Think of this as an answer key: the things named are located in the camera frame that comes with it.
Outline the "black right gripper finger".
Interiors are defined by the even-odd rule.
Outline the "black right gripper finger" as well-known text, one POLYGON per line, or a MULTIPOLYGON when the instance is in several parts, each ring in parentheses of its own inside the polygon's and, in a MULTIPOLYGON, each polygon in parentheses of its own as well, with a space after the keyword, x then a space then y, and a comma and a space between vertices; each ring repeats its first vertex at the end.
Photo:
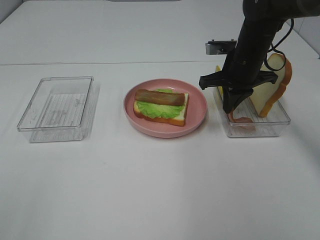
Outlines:
POLYGON ((223 110, 226 114, 231 113, 246 98, 253 94, 253 89, 229 89, 223 87, 223 110))

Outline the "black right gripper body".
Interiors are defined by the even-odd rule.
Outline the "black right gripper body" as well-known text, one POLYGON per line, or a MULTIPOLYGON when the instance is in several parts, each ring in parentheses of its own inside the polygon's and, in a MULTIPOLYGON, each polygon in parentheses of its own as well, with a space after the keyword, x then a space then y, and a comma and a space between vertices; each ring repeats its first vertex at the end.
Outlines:
POLYGON ((267 51, 264 47, 234 48, 221 71, 200 77, 200 88, 252 89, 264 83, 275 84, 278 76, 273 71, 260 70, 267 51))

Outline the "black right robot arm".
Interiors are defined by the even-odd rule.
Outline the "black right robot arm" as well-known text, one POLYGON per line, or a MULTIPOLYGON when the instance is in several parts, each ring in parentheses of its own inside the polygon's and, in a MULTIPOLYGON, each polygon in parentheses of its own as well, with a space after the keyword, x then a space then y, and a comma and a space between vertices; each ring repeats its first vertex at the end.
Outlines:
POLYGON ((201 76, 199 86, 222 87, 223 110, 232 112, 264 83, 275 84, 274 68, 261 70, 267 53, 275 50, 272 41, 288 20, 315 17, 320 14, 318 0, 245 0, 242 4, 244 22, 237 40, 209 41, 207 48, 214 55, 226 55, 221 71, 201 76))

